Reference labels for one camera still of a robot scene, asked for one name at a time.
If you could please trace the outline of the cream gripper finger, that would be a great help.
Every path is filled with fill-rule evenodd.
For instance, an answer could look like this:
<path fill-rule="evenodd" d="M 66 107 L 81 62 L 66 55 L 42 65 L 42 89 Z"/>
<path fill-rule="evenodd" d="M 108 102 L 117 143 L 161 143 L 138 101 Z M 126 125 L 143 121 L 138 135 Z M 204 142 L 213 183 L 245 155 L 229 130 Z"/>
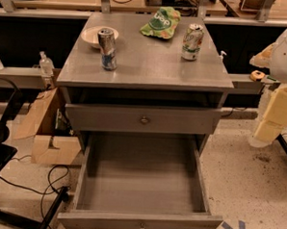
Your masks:
<path fill-rule="evenodd" d="M 264 113 L 266 121 L 287 126 L 287 85 L 272 92 L 269 106 Z"/>
<path fill-rule="evenodd" d="M 248 142 L 252 147 L 266 147 L 274 142 L 284 128 L 284 125 L 256 118 Z"/>

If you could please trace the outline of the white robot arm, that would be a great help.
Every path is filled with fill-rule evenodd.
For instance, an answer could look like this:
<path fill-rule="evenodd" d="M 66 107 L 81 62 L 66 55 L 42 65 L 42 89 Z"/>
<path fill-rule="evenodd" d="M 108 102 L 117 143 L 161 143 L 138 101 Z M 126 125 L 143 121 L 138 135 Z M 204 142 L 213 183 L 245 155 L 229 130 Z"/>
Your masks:
<path fill-rule="evenodd" d="M 264 92 L 260 98 L 258 116 L 249 143 L 266 147 L 287 127 L 287 29 L 268 47 L 254 55 L 249 63 L 268 68 L 269 76 L 280 85 Z"/>

